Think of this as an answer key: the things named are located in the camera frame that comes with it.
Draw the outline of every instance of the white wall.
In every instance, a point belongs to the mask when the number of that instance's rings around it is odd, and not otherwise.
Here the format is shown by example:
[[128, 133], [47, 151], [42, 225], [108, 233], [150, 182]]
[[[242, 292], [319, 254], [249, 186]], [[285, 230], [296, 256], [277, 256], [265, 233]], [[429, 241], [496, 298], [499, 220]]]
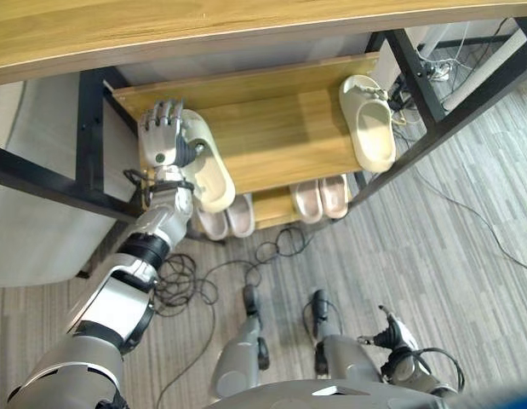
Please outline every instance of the white wall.
[[[74, 178], [78, 74], [29, 81], [8, 151]], [[105, 104], [105, 190], [129, 200], [122, 170], [138, 167], [137, 141]], [[115, 221], [0, 186], [0, 286], [73, 277]]]
[[[473, 21], [467, 37], [488, 37], [498, 27], [500, 20]], [[454, 23], [444, 40], [460, 39], [465, 23]], [[507, 21], [500, 34], [514, 31], [513, 19]], [[327, 37], [318, 40], [284, 42], [265, 47], [251, 47], [225, 53], [186, 55], [151, 62], [120, 66], [119, 70], [133, 85], [170, 81], [182, 78], [202, 77], [224, 72], [235, 72], [310, 60], [361, 54], [369, 40], [369, 33], [353, 36]]]

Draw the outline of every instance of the shelf board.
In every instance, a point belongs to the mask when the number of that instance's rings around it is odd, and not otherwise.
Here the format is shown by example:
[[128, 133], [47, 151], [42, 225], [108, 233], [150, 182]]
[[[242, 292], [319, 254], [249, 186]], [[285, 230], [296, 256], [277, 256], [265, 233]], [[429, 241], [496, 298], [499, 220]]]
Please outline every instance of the shelf board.
[[209, 124], [237, 193], [361, 170], [339, 105], [341, 82], [377, 53], [114, 90], [133, 118], [171, 97]]
[[252, 201], [257, 230], [299, 220], [288, 187], [254, 193]]

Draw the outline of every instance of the slipper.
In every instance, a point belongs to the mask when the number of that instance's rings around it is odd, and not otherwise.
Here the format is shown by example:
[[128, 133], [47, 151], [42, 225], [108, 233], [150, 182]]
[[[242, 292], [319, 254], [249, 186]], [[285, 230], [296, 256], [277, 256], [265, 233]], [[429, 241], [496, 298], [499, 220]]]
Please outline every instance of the slipper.
[[340, 219], [348, 212], [347, 176], [338, 175], [320, 179], [320, 198], [327, 217]]
[[248, 237], [254, 232], [255, 217], [251, 194], [239, 194], [226, 209], [226, 214], [235, 237]]
[[223, 211], [235, 199], [235, 185], [221, 160], [210, 128], [203, 117], [189, 109], [184, 109], [181, 117], [186, 127], [186, 142], [203, 146], [197, 158], [182, 169], [183, 174], [195, 185], [193, 195], [204, 211]]
[[229, 231], [227, 227], [226, 212], [209, 213], [197, 206], [198, 220], [204, 232], [211, 240], [223, 240]]
[[295, 209], [305, 223], [316, 223], [322, 219], [324, 209], [320, 200], [318, 180], [304, 181], [289, 187]]
[[387, 92], [372, 78], [352, 75], [342, 83], [339, 101], [359, 164], [370, 172], [390, 169], [396, 145]]

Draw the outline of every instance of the pair of slippers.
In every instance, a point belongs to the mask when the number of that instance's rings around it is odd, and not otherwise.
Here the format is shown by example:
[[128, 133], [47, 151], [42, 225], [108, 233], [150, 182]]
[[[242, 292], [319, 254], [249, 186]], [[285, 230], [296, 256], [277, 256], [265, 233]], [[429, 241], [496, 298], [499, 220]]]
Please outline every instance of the pair of slippers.
[[364, 75], [348, 77], [339, 89], [341, 110], [352, 137], [356, 158], [362, 168], [381, 173], [396, 159], [392, 112], [388, 95]]
[[297, 214], [305, 223], [319, 222], [324, 215], [340, 219], [348, 212], [348, 185], [345, 175], [304, 181], [289, 187]]
[[235, 237], [244, 238], [255, 230], [251, 194], [239, 194], [229, 207], [216, 213], [197, 207], [197, 215], [201, 227], [211, 240], [222, 240], [230, 232]]

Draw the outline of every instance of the wooden tabletop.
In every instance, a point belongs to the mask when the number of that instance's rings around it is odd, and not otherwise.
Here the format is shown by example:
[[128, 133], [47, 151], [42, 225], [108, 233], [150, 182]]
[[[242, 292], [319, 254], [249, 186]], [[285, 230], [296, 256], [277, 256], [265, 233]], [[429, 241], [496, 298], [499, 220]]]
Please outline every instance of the wooden tabletop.
[[178, 54], [521, 15], [526, 0], [0, 0], [0, 84]]

